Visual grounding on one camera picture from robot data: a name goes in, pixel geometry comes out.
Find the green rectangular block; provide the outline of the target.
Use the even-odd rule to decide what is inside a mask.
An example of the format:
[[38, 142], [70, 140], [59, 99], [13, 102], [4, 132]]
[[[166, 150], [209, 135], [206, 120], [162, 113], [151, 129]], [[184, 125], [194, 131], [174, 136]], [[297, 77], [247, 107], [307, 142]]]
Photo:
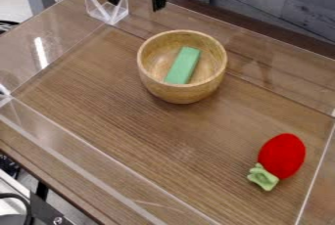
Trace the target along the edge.
[[170, 84], [188, 84], [200, 59], [200, 50], [192, 47], [182, 47], [169, 68], [163, 81]]

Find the brown wooden bowl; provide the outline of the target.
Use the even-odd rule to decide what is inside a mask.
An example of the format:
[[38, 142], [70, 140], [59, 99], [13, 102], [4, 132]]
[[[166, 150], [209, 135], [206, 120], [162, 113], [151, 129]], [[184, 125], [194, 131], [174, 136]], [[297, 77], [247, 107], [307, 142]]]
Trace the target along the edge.
[[228, 66], [222, 44], [194, 30], [169, 30], [139, 46], [139, 79], [147, 91], [173, 104], [190, 104], [218, 88]]

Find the red plush strawberry toy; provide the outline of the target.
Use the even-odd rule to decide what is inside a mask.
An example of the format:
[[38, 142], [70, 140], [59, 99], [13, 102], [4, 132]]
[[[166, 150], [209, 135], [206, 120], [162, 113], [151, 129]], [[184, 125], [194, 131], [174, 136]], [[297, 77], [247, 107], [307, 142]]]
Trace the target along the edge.
[[303, 140], [291, 133], [272, 137], [261, 146], [248, 180], [264, 191], [273, 190], [279, 182], [300, 170], [307, 157]]

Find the black table leg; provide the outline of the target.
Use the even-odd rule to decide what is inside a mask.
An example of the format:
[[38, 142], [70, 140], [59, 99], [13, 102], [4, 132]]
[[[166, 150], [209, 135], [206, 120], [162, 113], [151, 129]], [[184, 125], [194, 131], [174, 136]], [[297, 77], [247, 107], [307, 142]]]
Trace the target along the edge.
[[38, 185], [36, 185], [35, 194], [36, 194], [44, 201], [47, 201], [48, 187], [47, 187], [42, 182], [39, 182]]

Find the clear acrylic corner bracket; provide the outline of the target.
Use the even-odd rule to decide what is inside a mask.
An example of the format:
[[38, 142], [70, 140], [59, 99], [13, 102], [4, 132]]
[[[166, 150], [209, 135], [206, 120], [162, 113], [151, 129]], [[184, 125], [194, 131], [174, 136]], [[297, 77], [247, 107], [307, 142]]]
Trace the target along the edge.
[[130, 13], [129, 0], [121, 0], [117, 5], [110, 2], [100, 4], [98, 0], [84, 0], [87, 14], [109, 25], [115, 25]]

